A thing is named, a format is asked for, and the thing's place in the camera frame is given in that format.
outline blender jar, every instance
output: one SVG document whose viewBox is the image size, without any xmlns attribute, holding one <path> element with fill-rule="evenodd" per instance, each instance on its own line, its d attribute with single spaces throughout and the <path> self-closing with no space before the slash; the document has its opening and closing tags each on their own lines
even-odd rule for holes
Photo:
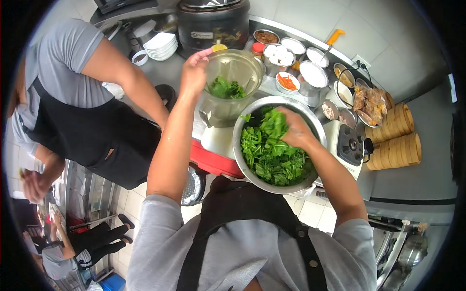
<svg viewBox="0 0 466 291">
<path fill-rule="evenodd" d="M 253 99 L 251 98 L 262 83 L 262 68 L 253 54 L 236 49 L 223 49 L 208 56 L 207 84 L 199 114 L 207 127 L 231 127 Z M 246 96 L 240 99 L 222 99 L 209 93 L 208 85 L 217 77 L 228 82 L 237 81 Z"/>
</svg>

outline white tile floor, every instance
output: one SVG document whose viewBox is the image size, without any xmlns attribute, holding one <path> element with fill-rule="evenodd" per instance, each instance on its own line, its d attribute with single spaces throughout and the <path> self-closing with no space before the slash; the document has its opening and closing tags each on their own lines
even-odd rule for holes
<svg viewBox="0 0 466 291">
<path fill-rule="evenodd" d="M 214 175 L 210 174 L 206 178 L 206 192 L 210 189 L 210 183 Z M 141 211 L 141 204 L 145 198 L 147 183 L 141 184 L 133 190 L 126 190 L 120 188 L 114 197 L 114 209 L 116 213 L 125 214 L 134 224 L 135 228 L 127 232 L 127 235 L 132 239 L 136 239 L 139 231 L 139 218 Z M 284 196 L 294 214 L 298 216 L 299 220 L 308 226 L 318 228 L 325 232 L 333 233 L 336 222 L 336 213 L 330 203 L 324 199 L 312 195 L 306 197 L 305 200 L 299 198 L 297 195 Z M 181 214 L 186 223 L 188 220 L 196 216 L 201 211 L 202 204 L 197 204 L 189 207 L 181 207 Z M 112 227 L 122 225 L 121 221 L 117 218 L 112 221 Z M 126 271 L 130 262 L 132 253 L 131 244 L 121 249 L 118 253 L 110 256 L 111 262 L 117 274 L 126 278 Z"/>
</svg>

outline red tray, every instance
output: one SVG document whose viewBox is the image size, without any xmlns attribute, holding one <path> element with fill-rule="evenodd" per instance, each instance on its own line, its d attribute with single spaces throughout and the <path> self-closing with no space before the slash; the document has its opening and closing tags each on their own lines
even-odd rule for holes
<svg viewBox="0 0 466 291">
<path fill-rule="evenodd" d="M 214 175 L 225 174 L 237 179 L 244 178 L 235 160 L 206 150 L 199 141 L 194 139 L 191 139 L 190 160 L 197 163 L 199 168 Z"/>
</svg>

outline stack of plates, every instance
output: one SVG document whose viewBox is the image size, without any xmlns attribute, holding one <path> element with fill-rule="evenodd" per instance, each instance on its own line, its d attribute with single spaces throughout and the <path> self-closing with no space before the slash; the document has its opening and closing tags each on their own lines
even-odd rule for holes
<svg viewBox="0 0 466 291">
<path fill-rule="evenodd" d="M 143 47 L 151 59 L 165 61 L 175 53 L 178 42 L 175 34 L 160 32 L 146 42 Z"/>
</svg>

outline shredded carrot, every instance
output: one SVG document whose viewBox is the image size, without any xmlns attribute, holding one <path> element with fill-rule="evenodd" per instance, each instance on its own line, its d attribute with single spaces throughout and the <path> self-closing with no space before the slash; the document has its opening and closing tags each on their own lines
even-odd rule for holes
<svg viewBox="0 0 466 291">
<path fill-rule="evenodd" d="M 296 85 L 293 83 L 293 80 L 290 78 L 290 76 L 282 77 L 280 74 L 277 75 L 278 82 L 280 85 L 285 87 L 288 90 L 296 90 Z"/>
</svg>

